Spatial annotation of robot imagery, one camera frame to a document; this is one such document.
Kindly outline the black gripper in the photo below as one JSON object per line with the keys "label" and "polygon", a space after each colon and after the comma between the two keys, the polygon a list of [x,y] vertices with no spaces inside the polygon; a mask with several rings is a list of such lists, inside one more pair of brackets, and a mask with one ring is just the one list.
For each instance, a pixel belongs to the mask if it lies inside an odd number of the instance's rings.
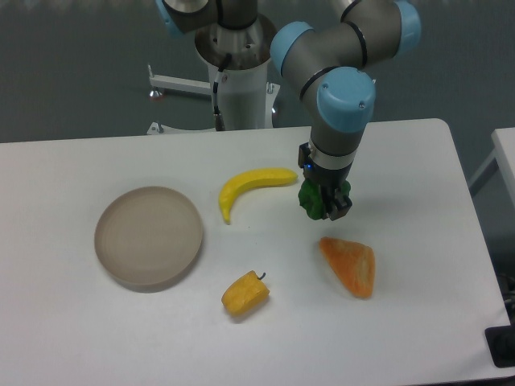
{"label": "black gripper", "polygon": [[319,184],[323,189],[323,219],[336,221],[348,214],[352,201],[348,191],[339,190],[347,177],[355,158],[355,152],[334,156],[324,153],[314,143],[299,146],[299,167],[303,177]]}

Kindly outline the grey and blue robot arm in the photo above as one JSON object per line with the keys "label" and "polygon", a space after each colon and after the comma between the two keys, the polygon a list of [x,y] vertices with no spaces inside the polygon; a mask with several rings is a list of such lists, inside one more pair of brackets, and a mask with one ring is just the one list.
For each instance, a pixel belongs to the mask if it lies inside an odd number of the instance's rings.
{"label": "grey and blue robot arm", "polygon": [[376,99],[365,69],[414,49],[422,25],[407,1],[338,1],[338,23],[317,31],[280,29],[255,1],[158,1],[168,33],[193,33],[209,72],[217,131],[256,129],[266,111],[266,73],[274,65],[312,118],[299,147],[299,203],[313,220],[337,220],[352,206],[348,173]]}

